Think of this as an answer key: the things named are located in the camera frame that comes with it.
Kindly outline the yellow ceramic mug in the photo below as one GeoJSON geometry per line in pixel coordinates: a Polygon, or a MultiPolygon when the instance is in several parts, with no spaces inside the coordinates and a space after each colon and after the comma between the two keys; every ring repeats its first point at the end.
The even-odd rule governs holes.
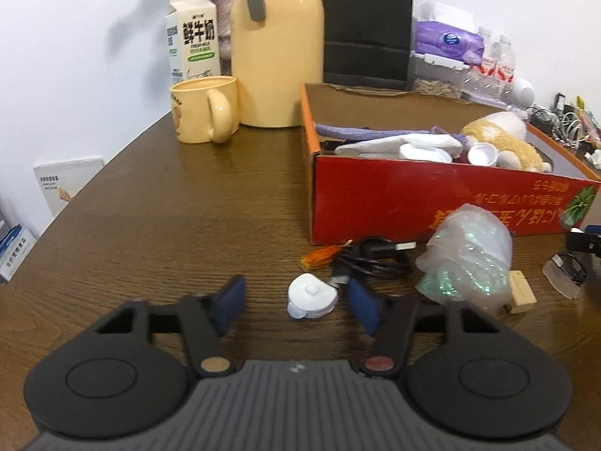
{"type": "Polygon", "coordinates": [[[239,130],[239,90],[233,76],[208,76],[170,88],[176,137],[183,144],[223,144],[239,130]]]}

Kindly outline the water bottle right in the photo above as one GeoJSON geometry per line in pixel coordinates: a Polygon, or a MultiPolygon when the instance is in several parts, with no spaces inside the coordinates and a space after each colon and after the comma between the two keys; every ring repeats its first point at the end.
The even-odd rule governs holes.
{"type": "Polygon", "coordinates": [[[515,77],[515,53],[513,53],[511,39],[504,35],[499,36],[499,40],[493,46],[496,64],[493,77],[497,89],[497,96],[504,100],[512,87],[515,77]]]}

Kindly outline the blue white box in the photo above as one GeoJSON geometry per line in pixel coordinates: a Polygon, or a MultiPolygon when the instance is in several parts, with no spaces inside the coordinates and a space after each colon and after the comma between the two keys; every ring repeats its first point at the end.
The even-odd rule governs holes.
{"type": "Polygon", "coordinates": [[[1,241],[0,281],[8,283],[37,242],[37,237],[20,224],[12,227],[1,241]]]}

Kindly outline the yellow thermos jug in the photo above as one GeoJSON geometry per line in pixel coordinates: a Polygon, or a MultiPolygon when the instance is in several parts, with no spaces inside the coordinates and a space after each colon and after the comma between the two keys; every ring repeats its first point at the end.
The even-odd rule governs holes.
{"type": "Polygon", "coordinates": [[[302,124],[301,85],[323,80],[324,26],[322,0],[234,0],[231,63],[242,124],[302,124]]]}

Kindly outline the purple fabric pouch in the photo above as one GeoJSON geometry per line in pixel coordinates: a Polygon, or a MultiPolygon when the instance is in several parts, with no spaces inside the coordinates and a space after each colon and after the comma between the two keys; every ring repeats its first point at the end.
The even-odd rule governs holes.
{"type": "Polygon", "coordinates": [[[341,145],[356,144],[357,142],[373,141],[373,139],[388,139],[398,135],[447,135],[447,132],[440,127],[433,127],[426,130],[409,130],[409,129],[372,129],[360,127],[343,127],[318,123],[316,132],[323,138],[338,141],[341,145]]]}

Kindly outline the purple tissue pack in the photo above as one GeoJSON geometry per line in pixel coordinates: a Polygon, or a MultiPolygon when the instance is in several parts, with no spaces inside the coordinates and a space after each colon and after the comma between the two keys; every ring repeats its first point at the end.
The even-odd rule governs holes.
{"type": "Polygon", "coordinates": [[[434,20],[420,20],[414,25],[414,51],[431,54],[467,65],[480,65],[484,54],[484,39],[467,30],[434,20]]]}

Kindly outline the white milk carton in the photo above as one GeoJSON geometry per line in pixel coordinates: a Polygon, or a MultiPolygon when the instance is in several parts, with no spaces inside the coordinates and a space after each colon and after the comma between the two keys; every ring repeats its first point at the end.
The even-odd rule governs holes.
{"type": "Polygon", "coordinates": [[[220,76],[214,3],[210,0],[169,0],[165,26],[172,83],[220,76]]]}

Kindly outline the small white bottle cap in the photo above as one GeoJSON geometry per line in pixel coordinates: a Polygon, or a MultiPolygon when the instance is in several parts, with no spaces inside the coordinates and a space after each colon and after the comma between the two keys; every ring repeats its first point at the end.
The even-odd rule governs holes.
{"type": "Polygon", "coordinates": [[[479,167],[495,167],[498,161],[498,150],[488,142],[478,142],[468,151],[468,163],[479,167]]]}

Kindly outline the water bottle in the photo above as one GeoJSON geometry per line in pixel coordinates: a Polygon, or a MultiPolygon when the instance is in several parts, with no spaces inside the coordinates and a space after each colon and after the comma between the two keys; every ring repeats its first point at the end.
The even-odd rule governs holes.
{"type": "Polygon", "coordinates": [[[491,40],[491,30],[479,27],[478,34],[483,38],[484,50],[482,62],[473,69],[475,79],[475,90],[481,94],[493,97],[495,94],[494,71],[496,58],[491,40]]]}
{"type": "Polygon", "coordinates": [[[515,77],[515,53],[513,53],[511,39],[504,35],[499,36],[499,40],[493,46],[496,64],[493,77],[497,89],[497,96],[504,100],[512,87],[515,77]]]}

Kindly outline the white plastic bottle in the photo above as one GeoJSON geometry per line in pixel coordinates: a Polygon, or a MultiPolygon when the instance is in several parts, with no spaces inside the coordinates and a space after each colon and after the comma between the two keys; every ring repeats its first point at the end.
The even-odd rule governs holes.
{"type": "Polygon", "coordinates": [[[357,157],[361,154],[393,154],[398,153],[400,147],[404,144],[414,145],[418,148],[441,149],[452,158],[459,156],[464,150],[462,142],[452,135],[413,132],[406,135],[392,135],[387,138],[338,145],[334,153],[338,156],[351,157],[357,157]]]}

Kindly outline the crumpled white paper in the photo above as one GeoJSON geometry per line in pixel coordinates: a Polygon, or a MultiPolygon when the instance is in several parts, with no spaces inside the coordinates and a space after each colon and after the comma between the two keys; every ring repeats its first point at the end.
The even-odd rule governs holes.
{"type": "Polygon", "coordinates": [[[592,153],[585,153],[585,159],[597,170],[601,169],[601,150],[595,149],[592,153]]]}

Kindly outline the water bottle middle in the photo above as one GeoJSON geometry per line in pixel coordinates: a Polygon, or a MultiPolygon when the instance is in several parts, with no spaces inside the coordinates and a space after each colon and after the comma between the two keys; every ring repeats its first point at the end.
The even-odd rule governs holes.
{"type": "Polygon", "coordinates": [[[473,69],[475,79],[475,90],[481,94],[493,97],[495,94],[494,71],[496,58],[491,40],[491,30],[479,27],[478,34],[483,38],[484,50],[482,62],[473,69]]]}

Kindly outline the iridescent plastic wrap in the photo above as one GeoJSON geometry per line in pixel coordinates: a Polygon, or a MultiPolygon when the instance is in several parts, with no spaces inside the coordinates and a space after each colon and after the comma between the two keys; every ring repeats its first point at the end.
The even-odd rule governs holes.
{"type": "Polygon", "coordinates": [[[415,289],[435,303],[469,301],[494,312],[511,300],[511,257],[512,237],[503,223],[465,204],[443,220],[415,260],[423,273],[415,289]]]}

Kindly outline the black paper bag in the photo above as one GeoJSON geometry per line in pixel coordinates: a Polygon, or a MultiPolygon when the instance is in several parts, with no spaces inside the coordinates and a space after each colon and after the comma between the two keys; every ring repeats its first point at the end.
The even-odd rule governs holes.
{"type": "Polygon", "coordinates": [[[324,80],[403,90],[411,53],[412,0],[322,0],[324,80]]]}

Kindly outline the yellow white plush toy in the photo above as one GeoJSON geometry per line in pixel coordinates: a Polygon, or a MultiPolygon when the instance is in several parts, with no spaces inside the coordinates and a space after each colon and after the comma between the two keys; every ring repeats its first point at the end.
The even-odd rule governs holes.
{"type": "Polygon", "coordinates": [[[552,166],[528,142],[525,121],[513,112],[501,111],[473,120],[461,128],[465,149],[478,144],[493,145],[498,152],[497,165],[503,169],[551,173],[552,166]]]}

